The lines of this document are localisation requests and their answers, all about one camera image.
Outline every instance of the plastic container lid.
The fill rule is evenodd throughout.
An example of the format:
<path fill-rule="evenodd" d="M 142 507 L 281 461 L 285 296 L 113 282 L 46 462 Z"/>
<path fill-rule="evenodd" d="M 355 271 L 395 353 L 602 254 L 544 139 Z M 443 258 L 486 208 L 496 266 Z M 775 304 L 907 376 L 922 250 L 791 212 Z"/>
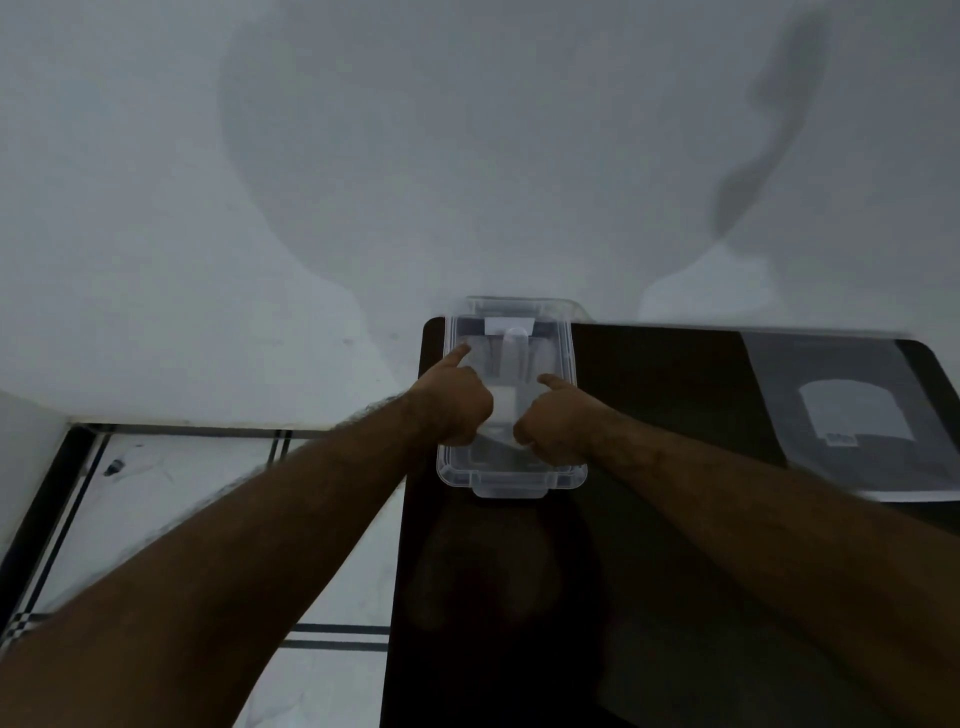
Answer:
<path fill-rule="evenodd" d="M 437 473 L 479 497 L 538 498 L 553 488 L 576 488 L 587 466 L 555 468 L 518 445 L 517 420 L 547 388 L 541 374 L 577 381 L 570 322 L 556 318 L 567 302 L 553 299 L 467 299 L 465 313 L 448 317 L 444 354 L 467 342 L 461 366 L 472 367 L 493 394 L 493 414 L 462 448 L 440 446 Z"/>

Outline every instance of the floor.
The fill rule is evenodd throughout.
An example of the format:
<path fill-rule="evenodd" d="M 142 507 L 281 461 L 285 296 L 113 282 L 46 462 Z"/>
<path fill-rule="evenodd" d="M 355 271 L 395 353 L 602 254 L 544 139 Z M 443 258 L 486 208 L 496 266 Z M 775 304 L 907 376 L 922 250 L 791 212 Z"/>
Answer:
<path fill-rule="evenodd" d="M 72 594 L 230 482 L 306 442 L 98 436 L 5 643 L 34 629 Z M 237 728 L 378 724 L 402 503 L 400 487 L 268 664 Z"/>

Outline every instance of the forearm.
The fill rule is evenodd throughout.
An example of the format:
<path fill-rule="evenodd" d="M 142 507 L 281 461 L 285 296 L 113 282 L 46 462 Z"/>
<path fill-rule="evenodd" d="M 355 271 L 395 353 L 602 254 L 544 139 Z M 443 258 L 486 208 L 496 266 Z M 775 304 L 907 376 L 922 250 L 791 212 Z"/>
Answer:
<path fill-rule="evenodd" d="M 0 662 L 0 722 L 230 725 L 437 427 L 405 395 L 164 535 Z"/>
<path fill-rule="evenodd" d="M 960 539 L 613 412 L 589 452 L 907 715 L 960 715 Z"/>

